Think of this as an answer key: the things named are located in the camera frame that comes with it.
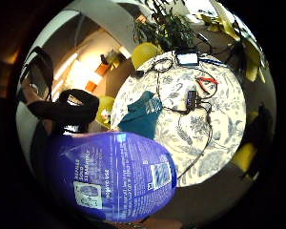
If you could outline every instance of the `teal cloth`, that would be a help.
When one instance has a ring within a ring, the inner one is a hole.
[[[134,103],[128,105],[128,113],[118,127],[123,132],[131,132],[153,139],[156,121],[162,111],[159,98],[146,91]]]

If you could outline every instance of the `purple package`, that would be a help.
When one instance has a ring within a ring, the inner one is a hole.
[[[56,136],[47,155],[52,192],[90,219],[140,220],[174,196],[176,173],[169,152],[140,135]]]

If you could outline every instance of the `black bag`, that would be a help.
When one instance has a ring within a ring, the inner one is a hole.
[[[48,87],[48,95],[45,101],[36,101],[28,105],[29,110],[33,115],[39,119],[50,119],[55,123],[55,132],[62,133],[66,126],[78,126],[75,133],[85,133],[88,124],[92,122],[99,106],[99,99],[85,91],[78,89],[71,89],[62,92],[56,102],[51,101],[51,86],[53,81],[53,65],[51,57],[43,51],[40,47],[35,47],[29,54],[36,53],[36,56],[24,66],[20,77],[20,83],[28,75],[33,81],[31,69],[33,66],[37,67],[42,73],[42,78]],[[80,101],[75,106],[68,102],[70,96],[75,97]],[[18,93],[18,99],[26,103],[22,90]]]

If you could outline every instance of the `yellow chair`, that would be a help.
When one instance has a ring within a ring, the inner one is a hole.
[[[252,123],[257,116],[258,112],[248,113],[247,122],[249,124]],[[242,172],[246,173],[248,172],[250,165],[255,158],[256,152],[256,146],[251,142],[247,142],[236,151],[231,162],[236,165]]]
[[[107,129],[111,128],[111,114],[114,98],[101,95],[99,98],[98,111],[95,120]]]
[[[134,48],[132,54],[132,62],[134,68],[137,70],[147,60],[163,53],[161,48],[150,42],[144,42]]]

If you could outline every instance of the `round table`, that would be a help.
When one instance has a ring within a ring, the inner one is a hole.
[[[170,59],[172,67],[164,73],[149,71],[153,63],[161,59]],[[174,52],[158,55],[138,70],[145,72],[143,77],[128,77],[116,96],[112,129],[119,130],[128,105],[144,92],[152,92],[160,97],[163,107],[170,108],[161,111],[153,140],[172,155],[177,185],[198,184],[220,171],[237,150],[246,124],[245,98],[233,72],[208,54],[201,54],[198,65],[193,68],[181,67]],[[186,110],[188,91],[197,91],[204,102],[200,103],[203,108],[195,108],[188,114],[172,111]],[[207,111],[210,108],[209,125]]]

